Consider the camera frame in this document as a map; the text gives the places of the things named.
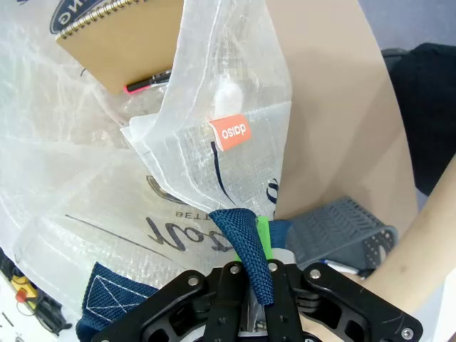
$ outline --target floor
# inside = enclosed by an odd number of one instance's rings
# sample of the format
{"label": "floor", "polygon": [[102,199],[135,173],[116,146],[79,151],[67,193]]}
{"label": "floor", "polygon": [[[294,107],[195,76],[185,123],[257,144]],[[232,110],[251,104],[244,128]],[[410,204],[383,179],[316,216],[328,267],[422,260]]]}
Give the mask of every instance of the floor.
{"label": "floor", "polygon": [[412,49],[424,42],[456,45],[455,0],[358,1],[381,49]]}

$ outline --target pen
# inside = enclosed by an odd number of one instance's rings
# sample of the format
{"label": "pen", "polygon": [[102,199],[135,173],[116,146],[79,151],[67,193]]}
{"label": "pen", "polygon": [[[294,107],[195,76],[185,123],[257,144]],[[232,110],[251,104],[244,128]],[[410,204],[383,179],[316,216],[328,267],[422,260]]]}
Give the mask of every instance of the pen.
{"label": "pen", "polygon": [[166,83],[169,81],[170,76],[171,76],[171,70],[167,70],[164,73],[158,73],[158,74],[148,77],[144,80],[126,85],[123,90],[127,94],[132,95],[134,93],[148,89],[148,88],[152,87],[153,85]]}
{"label": "pen", "polygon": [[356,269],[355,267],[341,264],[340,262],[334,260],[323,259],[321,260],[321,262],[327,264],[329,267],[335,269],[337,272],[356,274],[361,278],[361,280],[366,279],[375,271],[375,269]]}

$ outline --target yellow object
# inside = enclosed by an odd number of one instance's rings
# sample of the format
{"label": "yellow object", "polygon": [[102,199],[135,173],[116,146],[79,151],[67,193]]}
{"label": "yellow object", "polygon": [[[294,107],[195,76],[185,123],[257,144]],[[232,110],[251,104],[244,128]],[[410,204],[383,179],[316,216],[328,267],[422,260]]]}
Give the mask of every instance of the yellow object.
{"label": "yellow object", "polygon": [[11,284],[15,288],[17,292],[20,290],[25,291],[27,293],[27,304],[33,309],[36,309],[36,304],[29,299],[38,298],[38,291],[32,286],[31,282],[26,276],[13,276],[11,279]]}

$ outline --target kraft paper notebook cover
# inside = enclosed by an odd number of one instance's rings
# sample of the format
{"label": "kraft paper notebook cover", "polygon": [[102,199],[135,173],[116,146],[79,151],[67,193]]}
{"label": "kraft paper notebook cover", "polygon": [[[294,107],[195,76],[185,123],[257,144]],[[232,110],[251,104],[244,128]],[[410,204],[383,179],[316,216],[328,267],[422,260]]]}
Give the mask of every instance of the kraft paper notebook cover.
{"label": "kraft paper notebook cover", "polygon": [[112,94],[171,69],[182,0],[114,0],[57,36],[57,43]]}

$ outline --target gray plastic crate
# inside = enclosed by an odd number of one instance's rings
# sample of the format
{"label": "gray plastic crate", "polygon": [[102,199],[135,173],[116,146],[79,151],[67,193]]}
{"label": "gray plastic crate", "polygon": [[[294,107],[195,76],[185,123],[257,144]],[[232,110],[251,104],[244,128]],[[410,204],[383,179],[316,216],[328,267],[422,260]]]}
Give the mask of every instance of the gray plastic crate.
{"label": "gray plastic crate", "polygon": [[304,268],[321,259],[338,261],[357,269],[376,268],[398,240],[392,226],[385,226],[350,197],[342,197],[291,220],[286,248]]}

